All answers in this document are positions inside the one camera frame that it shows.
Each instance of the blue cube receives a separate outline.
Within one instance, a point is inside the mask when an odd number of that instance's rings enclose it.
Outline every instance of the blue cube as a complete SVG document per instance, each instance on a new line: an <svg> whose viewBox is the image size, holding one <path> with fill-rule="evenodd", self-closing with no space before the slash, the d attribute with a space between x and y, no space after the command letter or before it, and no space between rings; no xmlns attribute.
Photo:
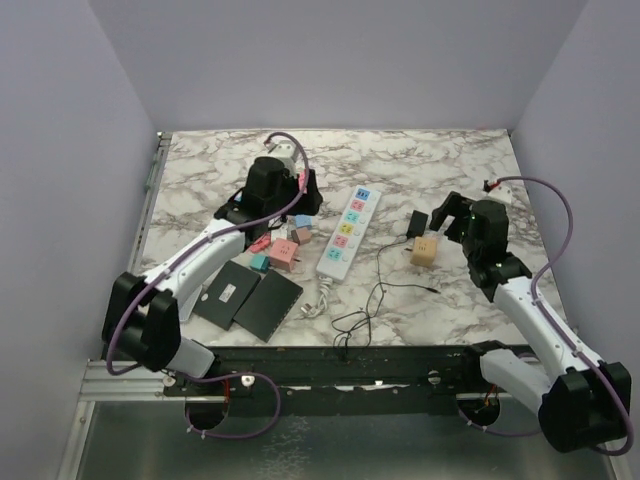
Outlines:
<svg viewBox="0 0 640 480"><path fill-rule="evenodd" d="M269 270L269 257L258 253L251 259L249 267L251 267L251 270L264 273Z"/></svg>
<svg viewBox="0 0 640 480"><path fill-rule="evenodd" d="M311 230L311 217L309 215L296 215L296 228L306 228Z"/></svg>

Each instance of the brown cube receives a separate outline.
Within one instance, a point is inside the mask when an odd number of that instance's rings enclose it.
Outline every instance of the brown cube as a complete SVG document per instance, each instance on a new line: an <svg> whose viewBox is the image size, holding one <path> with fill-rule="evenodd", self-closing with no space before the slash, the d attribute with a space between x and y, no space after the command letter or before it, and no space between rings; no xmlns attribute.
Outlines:
<svg viewBox="0 0 640 480"><path fill-rule="evenodd" d="M416 237L411 252L411 263L419 267L430 267L436 258L438 241L432 237Z"/></svg>
<svg viewBox="0 0 640 480"><path fill-rule="evenodd" d="M291 232L291 238L298 245L304 245L311 241L311 231L308 228L296 228Z"/></svg>

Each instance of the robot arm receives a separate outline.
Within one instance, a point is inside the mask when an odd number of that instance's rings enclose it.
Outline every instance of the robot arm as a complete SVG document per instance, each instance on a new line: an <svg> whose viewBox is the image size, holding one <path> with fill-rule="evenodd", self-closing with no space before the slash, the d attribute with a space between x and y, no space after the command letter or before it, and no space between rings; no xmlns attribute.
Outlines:
<svg viewBox="0 0 640 480"><path fill-rule="evenodd" d="M469 388L485 388L489 383L512 394L538 416L545 437L561 452L624 437L622 415L588 362L604 374L627 412L629 372L620 363L605 363L542 294L532 298L531 272L507 252L509 221L504 205L451 192L433 211L430 229L438 231L448 216L453 221L445 236L462 245L471 280L518 327L545 371L528 365L499 342L485 342L465 352L464 376ZM545 318L540 305L557 325Z"/></svg>
<svg viewBox="0 0 640 480"><path fill-rule="evenodd" d="M125 272L116 279L102 330L110 350L127 354L151 371L168 369L195 378L207 374L214 354L181 336L180 319L191 314L203 282L268 231L262 219L277 216L296 198L288 215L318 213L322 196L315 172L309 169L301 193L294 166L297 154L294 143L282 142L269 150L269 156L257 158L242 195L234 195L218 209L189 245L140 276Z"/></svg>

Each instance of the white cable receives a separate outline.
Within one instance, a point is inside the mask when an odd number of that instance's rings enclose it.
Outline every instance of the white cable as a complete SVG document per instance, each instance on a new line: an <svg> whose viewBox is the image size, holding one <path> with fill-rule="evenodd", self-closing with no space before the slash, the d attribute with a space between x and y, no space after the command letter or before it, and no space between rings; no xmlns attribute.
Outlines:
<svg viewBox="0 0 640 480"><path fill-rule="evenodd" d="M306 303L302 307L302 313L305 317L315 318L328 308L329 291L333 285L333 279L329 277L318 277L318 302L313 307Z"/></svg>

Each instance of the marble tabletop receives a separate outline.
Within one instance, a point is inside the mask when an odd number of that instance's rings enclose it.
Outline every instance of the marble tabletop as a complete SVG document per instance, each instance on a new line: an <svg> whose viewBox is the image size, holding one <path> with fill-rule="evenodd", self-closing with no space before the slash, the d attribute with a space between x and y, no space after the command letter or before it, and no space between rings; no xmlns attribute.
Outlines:
<svg viewBox="0 0 640 480"><path fill-rule="evenodd" d="M173 135L158 198L153 210L141 270L171 257L204 229L213 212L244 185L248 167L265 153L268 131L200 131ZM329 346L336 331L331 319L364 307L376 282L378 249L407 229L411 212L425 213L439 206L451 190L479 199L482 182L519 174L505 130L345 131L292 130L316 169L324 203L314 217L313 239L299 249L300 262L285 274L304 288L268 345ZM358 184L382 192L382 199L357 258L343 284L334 284L329 310L305 318L300 306L314 304L315 267L333 232L347 199ZM547 261L527 193L514 183L515 201L508 208L509 250L536 271ZM381 273L390 283L411 283L436 288L439 294L418 288L387 288L379 315L372 320L372 345L469 344L484 340L525 343L509 319L484 297L469 279L458 244L442 231L438 254L431 268L409 263L404 247L381 255ZM248 265L251 254L236 262ZM540 283L547 300L561 314L560 298L551 275ZM344 320L348 327L352 320ZM192 315L182 325L183 335L209 346L265 345L238 325L224 331ZM366 340L366 330L355 333L352 345Z"/></svg>

